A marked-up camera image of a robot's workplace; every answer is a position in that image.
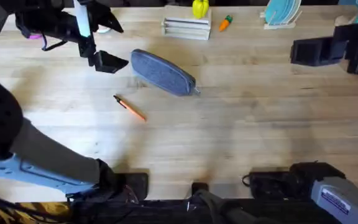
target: orange pen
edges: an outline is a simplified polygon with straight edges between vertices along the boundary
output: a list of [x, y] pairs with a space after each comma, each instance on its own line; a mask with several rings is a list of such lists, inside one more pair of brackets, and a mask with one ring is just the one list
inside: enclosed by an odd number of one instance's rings
[[121, 106], [123, 106], [125, 109], [128, 109], [131, 113], [133, 113], [134, 115], [136, 115], [138, 118], [140, 118], [140, 119], [146, 121], [146, 118], [145, 118], [145, 117], [143, 117], [140, 113], [136, 112], [136, 110], [134, 110], [133, 108], [131, 108], [130, 106], [128, 106], [128, 104], [126, 104], [122, 99], [120, 99], [120, 97], [118, 97], [118, 96], [116, 96], [116, 95], [114, 95], [113, 97], [114, 97], [114, 98], [117, 100], [117, 102], [118, 102]]

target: gray pencil case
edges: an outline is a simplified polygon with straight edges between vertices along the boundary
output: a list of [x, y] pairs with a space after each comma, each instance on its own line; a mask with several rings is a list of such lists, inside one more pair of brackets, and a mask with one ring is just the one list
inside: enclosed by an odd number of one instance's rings
[[131, 64], [138, 77], [176, 96], [198, 92], [194, 77], [152, 53], [141, 49], [133, 50]]

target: wooden table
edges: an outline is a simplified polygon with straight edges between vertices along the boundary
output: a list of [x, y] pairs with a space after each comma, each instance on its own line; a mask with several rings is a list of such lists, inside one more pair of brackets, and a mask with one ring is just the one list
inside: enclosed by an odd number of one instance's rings
[[[41, 51], [11, 16], [0, 35], [0, 83], [45, 134], [117, 172], [148, 171], [148, 199], [181, 199], [194, 180], [223, 197], [248, 197], [241, 177], [253, 167], [325, 161], [358, 186], [358, 76], [343, 65], [289, 63], [295, 39], [333, 34], [351, 6], [302, 7], [294, 29], [263, 30], [263, 7], [213, 7], [208, 41], [161, 36], [162, 8], [114, 9], [125, 33], [96, 34], [98, 49], [130, 58], [148, 50], [197, 79], [201, 96], [175, 97], [134, 76], [95, 72], [75, 44]], [[234, 22], [217, 32], [227, 14]], [[146, 114], [143, 123], [112, 97]], [[0, 179], [0, 197], [59, 201], [46, 187]]]

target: sticker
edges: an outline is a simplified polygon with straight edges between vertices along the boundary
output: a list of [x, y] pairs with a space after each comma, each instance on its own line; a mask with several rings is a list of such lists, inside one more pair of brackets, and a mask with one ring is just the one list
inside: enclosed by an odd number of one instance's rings
[[321, 191], [322, 198], [326, 199], [329, 203], [333, 204], [336, 208], [338, 208], [341, 212], [345, 213], [346, 215], [349, 214], [351, 211], [351, 206], [340, 199], [338, 196], [334, 195], [327, 189], [323, 189]]

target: orange carrot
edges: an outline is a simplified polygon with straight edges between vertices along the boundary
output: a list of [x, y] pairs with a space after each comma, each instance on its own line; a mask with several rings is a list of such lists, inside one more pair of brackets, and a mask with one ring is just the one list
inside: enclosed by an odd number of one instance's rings
[[233, 17], [227, 15], [219, 26], [219, 32], [224, 31], [230, 25], [231, 21], [233, 21]]

